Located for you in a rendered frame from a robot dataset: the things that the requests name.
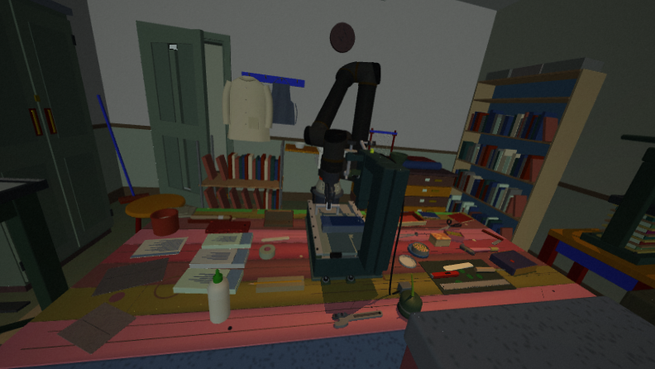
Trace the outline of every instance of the wall clock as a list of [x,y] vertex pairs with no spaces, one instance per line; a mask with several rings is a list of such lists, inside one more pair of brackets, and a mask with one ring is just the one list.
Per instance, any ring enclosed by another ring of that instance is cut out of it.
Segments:
[[330,32],[330,44],[337,52],[348,52],[355,45],[355,31],[348,23],[337,23]]

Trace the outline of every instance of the green round vase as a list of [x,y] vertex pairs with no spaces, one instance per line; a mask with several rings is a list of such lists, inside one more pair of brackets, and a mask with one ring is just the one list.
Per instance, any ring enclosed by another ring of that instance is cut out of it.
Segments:
[[400,293],[400,300],[398,301],[398,311],[405,318],[409,319],[411,313],[418,313],[423,307],[421,296],[414,292],[412,296],[411,290],[405,290]]

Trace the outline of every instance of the book press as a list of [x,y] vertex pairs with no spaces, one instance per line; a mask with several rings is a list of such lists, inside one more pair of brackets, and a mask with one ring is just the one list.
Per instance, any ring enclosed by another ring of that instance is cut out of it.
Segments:
[[[348,88],[357,83],[352,132],[331,129]],[[323,148],[319,182],[307,204],[307,239],[312,280],[381,278],[389,267],[403,211],[409,170],[374,153],[367,141],[380,65],[344,65],[316,120],[304,130],[308,145]],[[354,183],[356,200],[339,204],[340,180]],[[366,210],[366,220],[361,210]]]

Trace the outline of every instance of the glue bottle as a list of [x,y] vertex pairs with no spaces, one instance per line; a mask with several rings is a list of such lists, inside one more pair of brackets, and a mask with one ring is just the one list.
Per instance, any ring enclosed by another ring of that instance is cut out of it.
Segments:
[[223,278],[219,269],[216,269],[216,274],[209,281],[207,298],[209,320],[214,324],[220,324],[227,320],[227,317],[230,316],[230,285],[227,279]]

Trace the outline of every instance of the drawer handle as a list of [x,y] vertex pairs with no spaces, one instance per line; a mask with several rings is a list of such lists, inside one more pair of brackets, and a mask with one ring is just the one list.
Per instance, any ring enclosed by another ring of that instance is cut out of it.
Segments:
[[52,110],[50,108],[45,108],[43,111],[45,113],[45,119],[48,121],[50,134],[55,135],[57,133],[57,126],[55,125],[55,117],[52,116]]
[[39,122],[39,116],[36,114],[36,109],[30,110],[30,118],[32,120],[32,125],[34,126],[34,133],[37,136],[43,136],[43,131],[41,130],[41,123]]

